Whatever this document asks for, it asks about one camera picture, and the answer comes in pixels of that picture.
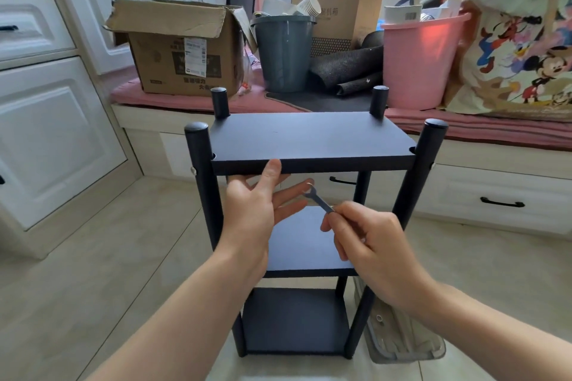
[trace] honeycomb pattern on box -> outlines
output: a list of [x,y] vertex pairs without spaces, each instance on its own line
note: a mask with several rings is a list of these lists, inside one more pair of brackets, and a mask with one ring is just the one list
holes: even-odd
[[344,40],[339,38],[312,38],[312,49],[310,56],[324,56],[336,52],[343,52],[349,50],[351,40]]

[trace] drawer handle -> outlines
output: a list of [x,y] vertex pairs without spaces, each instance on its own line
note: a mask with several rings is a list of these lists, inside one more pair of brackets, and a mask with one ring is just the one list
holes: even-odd
[[504,202],[495,202],[494,200],[490,200],[488,197],[481,197],[482,203],[490,203],[492,205],[502,205],[504,207],[513,207],[513,208],[524,208],[525,204],[522,202],[515,202],[515,203],[504,203]]
[[341,179],[336,178],[335,176],[330,176],[329,180],[332,182],[339,182],[340,184],[349,184],[349,185],[357,185],[357,182],[351,181],[342,181]]

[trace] gray bucket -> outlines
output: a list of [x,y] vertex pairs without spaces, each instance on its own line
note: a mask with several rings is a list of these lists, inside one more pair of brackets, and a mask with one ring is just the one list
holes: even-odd
[[300,92],[310,68],[316,18],[278,15],[252,20],[268,92]]

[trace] shelf board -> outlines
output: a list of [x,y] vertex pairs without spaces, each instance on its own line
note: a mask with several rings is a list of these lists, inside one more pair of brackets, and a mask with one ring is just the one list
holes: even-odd
[[342,261],[333,244],[333,232],[320,231],[324,210],[305,207],[274,226],[268,246],[264,277],[335,277],[357,275]]
[[415,142],[368,112],[235,113],[211,127],[216,175],[259,174],[272,158],[285,174],[411,168]]
[[243,309],[248,354],[343,355],[349,323],[335,290],[254,288]]

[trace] disney shopping bag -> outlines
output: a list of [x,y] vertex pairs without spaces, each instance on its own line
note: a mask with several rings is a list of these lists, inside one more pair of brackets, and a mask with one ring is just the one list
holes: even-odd
[[572,0],[468,0],[446,109],[572,121]]

